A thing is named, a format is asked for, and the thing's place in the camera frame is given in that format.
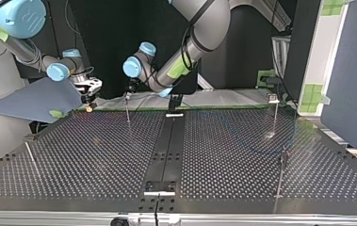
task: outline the light blue joint cap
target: light blue joint cap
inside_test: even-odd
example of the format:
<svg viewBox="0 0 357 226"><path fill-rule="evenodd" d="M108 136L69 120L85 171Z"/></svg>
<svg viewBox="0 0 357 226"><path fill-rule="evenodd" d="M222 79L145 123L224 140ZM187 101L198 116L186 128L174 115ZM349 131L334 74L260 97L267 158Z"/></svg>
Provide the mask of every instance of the light blue joint cap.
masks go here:
<svg viewBox="0 0 357 226"><path fill-rule="evenodd" d="M41 31L45 16L41 0L13 0L0 7L0 27L14 38L29 39Z"/></svg>
<svg viewBox="0 0 357 226"><path fill-rule="evenodd" d="M140 62L136 57L130 56L122 65L122 69L124 73L128 77L138 78L140 73L142 72L142 67L140 66Z"/></svg>
<svg viewBox="0 0 357 226"><path fill-rule="evenodd" d="M157 49L155 48L155 46L153 44L145 41L140 44L139 50L141 50L143 53L145 53L147 55L154 57Z"/></svg>
<svg viewBox="0 0 357 226"><path fill-rule="evenodd" d="M61 63L53 63L49 65L46 69L46 73L56 82L60 82L70 76L69 68Z"/></svg>
<svg viewBox="0 0 357 226"><path fill-rule="evenodd" d="M167 88L167 89L164 89L163 91L159 92L158 95L162 98L165 98L167 97L170 92L172 91L173 88Z"/></svg>
<svg viewBox="0 0 357 226"><path fill-rule="evenodd" d="M63 57L81 57L81 53L77 49L65 50Z"/></svg>

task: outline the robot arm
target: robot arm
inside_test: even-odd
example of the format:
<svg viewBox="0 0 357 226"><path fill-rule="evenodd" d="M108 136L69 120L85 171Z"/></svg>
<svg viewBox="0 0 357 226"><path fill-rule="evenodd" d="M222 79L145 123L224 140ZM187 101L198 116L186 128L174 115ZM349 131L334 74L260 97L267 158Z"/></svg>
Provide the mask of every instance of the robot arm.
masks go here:
<svg viewBox="0 0 357 226"><path fill-rule="evenodd" d="M89 77L81 54L77 49L66 50L63 58L47 56L29 40L37 35L44 23L46 8L41 0L0 0L0 27L8 32L5 41L0 40L20 63L46 72L54 81L66 78L81 93L82 102L89 104L102 87L102 81Z"/></svg>
<svg viewBox="0 0 357 226"><path fill-rule="evenodd" d="M156 48L143 42L139 50L123 64L125 74L138 78L150 89L167 96L172 84L182 75L187 75L207 53L217 49L224 40L231 21L228 0L169 0L190 21L190 37L185 37L183 46L172 56L160 71L152 68Z"/></svg>

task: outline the black background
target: black background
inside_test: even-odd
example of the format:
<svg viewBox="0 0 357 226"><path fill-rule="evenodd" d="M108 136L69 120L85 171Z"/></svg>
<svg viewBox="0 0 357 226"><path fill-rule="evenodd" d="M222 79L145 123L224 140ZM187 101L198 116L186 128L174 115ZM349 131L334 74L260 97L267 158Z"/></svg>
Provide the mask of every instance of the black background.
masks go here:
<svg viewBox="0 0 357 226"><path fill-rule="evenodd" d="M294 18L296 0L281 1ZM71 0L89 61L104 81L103 98L121 96L127 77L123 62L142 41L157 47L155 63L161 68L180 48L188 21L167 0ZM254 88L259 70L273 68L271 25L251 7L233 10L230 32L218 51L204 58L201 74L218 89ZM197 89L197 71L190 73L174 93Z"/></svg>

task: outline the blue cable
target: blue cable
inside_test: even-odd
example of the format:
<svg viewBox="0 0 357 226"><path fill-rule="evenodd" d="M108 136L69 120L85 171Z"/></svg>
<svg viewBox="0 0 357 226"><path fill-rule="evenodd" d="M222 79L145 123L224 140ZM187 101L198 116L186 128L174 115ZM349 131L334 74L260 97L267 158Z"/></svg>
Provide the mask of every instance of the blue cable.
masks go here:
<svg viewBox="0 0 357 226"><path fill-rule="evenodd" d="M195 107L193 107L193 106L191 106L191 105L188 105L188 104L185 103L184 101L182 101L182 104L188 106L188 107L189 107L190 109L192 109L192 110L199 110L199 109L197 109L197 108L195 108ZM201 113L201 114L211 114L211 113L215 113L215 112L213 112L213 111L202 112L202 111L201 111L201 112L199 112L199 113ZM236 132L236 129L235 129L235 128L233 127L233 125L229 122L229 120L228 120L224 115L222 115L222 114L220 114L220 113L217 113L217 114L219 114L219 119L220 119L220 121L222 121L222 123L226 126L226 128L227 128L228 131L230 132L230 134L235 138L235 140L239 143L239 145L240 145L243 149L245 149L245 150L250 149L250 151L253 152L253 153L259 153L259 154L263 154L263 155L277 155L277 156L279 156L279 155L281 154L281 151L282 151L282 150L280 149L280 147L277 147L277 149L276 149L276 150L273 150L272 152L264 153L264 152L257 151L255 148L253 148L253 147L250 146L250 145L247 145L246 140L244 140L242 137L240 137L240 136L238 135L238 133ZM293 140L294 140L294 138L295 138L296 131L297 131L297 122L294 121L294 123L293 123L293 128L292 128L292 136L291 136L291 138L285 143L285 147L286 147L287 149L289 149L289 150L292 148Z"/></svg>

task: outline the gray cloth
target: gray cloth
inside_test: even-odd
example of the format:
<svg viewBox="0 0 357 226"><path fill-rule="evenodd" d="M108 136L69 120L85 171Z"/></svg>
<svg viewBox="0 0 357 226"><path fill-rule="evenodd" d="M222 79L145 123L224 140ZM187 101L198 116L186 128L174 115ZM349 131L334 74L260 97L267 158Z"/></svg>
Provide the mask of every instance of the gray cloth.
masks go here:
<svg viewBox="0 0 357 226"><path fill-rule="evenodd" d="M69 80L54 82L42 78L0 99L0 115L52 123L57 119L51 116L50 110L66 114L79 106L81 95Z"/></svg>

